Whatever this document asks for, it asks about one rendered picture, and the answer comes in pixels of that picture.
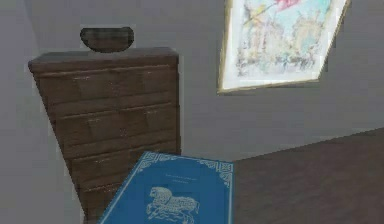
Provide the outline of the blue book with horse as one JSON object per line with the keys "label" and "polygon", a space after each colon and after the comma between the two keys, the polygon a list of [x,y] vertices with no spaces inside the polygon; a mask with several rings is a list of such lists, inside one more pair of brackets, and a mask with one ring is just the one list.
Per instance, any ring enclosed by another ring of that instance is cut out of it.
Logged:
{"label": "blue book with horse", "polygon": [[97,224],[234,224],[232,162],[146,151]]}

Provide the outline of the brown wooden chest of drawers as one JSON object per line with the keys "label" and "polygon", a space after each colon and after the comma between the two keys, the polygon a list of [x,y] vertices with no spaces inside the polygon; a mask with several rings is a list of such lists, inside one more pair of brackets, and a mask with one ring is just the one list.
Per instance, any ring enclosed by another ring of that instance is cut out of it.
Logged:
{"label": "brown wooden chest of drawers", "polygon": [[51,52],[29,61],[81,224],[96,224],[144,152],[180,154],[178,67],[169,47]]}

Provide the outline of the gold framed pale painting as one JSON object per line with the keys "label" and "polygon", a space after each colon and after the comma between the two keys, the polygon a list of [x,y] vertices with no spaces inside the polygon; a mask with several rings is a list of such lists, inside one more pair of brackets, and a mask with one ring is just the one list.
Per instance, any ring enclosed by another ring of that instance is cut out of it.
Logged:
{"label": "gold framed pale painting", "polygon": [[217,92],[320,80],[351,0],[226,0]]}

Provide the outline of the dark round bowl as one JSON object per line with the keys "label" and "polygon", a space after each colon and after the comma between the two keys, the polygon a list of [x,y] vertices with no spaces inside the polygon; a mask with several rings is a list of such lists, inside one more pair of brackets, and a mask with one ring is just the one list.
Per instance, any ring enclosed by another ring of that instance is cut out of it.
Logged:
{"label": "dark round bowl", "polygon": [[130,27],[83,28],[81,41],[92,51],[99,53],[121,52],[134,42],[134,31]]}

